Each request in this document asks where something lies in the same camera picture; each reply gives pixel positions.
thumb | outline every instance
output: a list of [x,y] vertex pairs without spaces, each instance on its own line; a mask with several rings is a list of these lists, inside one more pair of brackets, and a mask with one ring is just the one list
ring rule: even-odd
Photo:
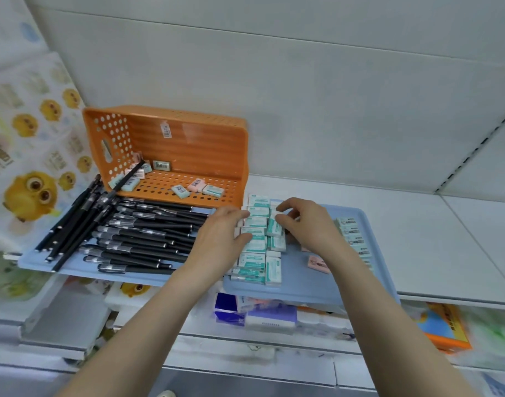
[[236,248],[236,253],[240,254],[243,251],[243,248],[245,248],[245,244],[247,244],[247,242],[249,242],[251,239],[252,234],[248,232],[238,235],[234,240],[234,247]]
[[277,214],[275,216],[275,220],[278,224],[280,224],[283,228],[287,229],[290,233],[295,234],[297,231],[299,223],[294,219],[290,218],[287,214]]

person's right arm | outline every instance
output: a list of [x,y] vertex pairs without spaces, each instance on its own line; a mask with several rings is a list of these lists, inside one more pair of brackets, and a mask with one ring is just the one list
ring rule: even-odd
[[328,265],[381,397],[478,396],[342,238],[324,207],[290,198],[277,210],[289,208],[276,221]]

person's right hand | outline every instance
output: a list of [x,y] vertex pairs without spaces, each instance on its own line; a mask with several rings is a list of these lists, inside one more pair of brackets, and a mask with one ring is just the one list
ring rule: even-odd
[[289,198],[276,208],[278,212],[292,210],[286,214],[277,214],[276,221],[287,229],[297,241],[323,259],[339,245],[345,243],[335,227],[328,211],[312,200]]

forearm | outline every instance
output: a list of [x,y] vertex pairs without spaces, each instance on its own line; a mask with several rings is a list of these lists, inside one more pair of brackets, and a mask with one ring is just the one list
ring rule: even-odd
[[205,291],[204,284],[192,281],[195,276],[177,270],[59,396],[146,396],[188,313]]
[[325,255],[381,396],[476,395],[349,245]]

white price tag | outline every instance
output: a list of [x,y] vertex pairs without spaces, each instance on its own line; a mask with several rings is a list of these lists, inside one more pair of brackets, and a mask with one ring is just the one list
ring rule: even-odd
[[162,136],[164,138],[171,138],[171,129],[166,121],[160,123],[160,130],[162,131]]

